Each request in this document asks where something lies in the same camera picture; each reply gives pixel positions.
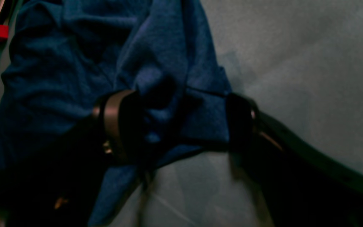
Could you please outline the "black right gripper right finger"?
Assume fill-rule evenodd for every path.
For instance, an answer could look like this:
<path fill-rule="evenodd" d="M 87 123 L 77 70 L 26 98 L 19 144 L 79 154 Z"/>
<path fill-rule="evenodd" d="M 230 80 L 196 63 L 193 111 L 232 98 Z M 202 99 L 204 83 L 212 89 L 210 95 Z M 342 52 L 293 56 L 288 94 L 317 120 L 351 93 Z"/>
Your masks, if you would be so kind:
<path fill-rule="evenodd" d="M 334 161 L 256 102 L 226 97 L 229 151 L 260 187 L 277 227 L 363 227 L 363 175 Z"/>

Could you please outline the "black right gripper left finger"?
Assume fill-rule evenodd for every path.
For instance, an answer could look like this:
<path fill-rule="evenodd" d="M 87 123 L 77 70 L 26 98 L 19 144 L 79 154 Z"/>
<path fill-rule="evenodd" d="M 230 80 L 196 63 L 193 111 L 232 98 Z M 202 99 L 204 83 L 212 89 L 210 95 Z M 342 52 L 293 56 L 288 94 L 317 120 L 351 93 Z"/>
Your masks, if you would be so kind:
<path fill-rule="evenodd" d="M 0 227 L 86 227 L 108 168 L 135 163 L 141 126 L 139 92 L 103 96 L 55 142 L 0 171 Z"/>

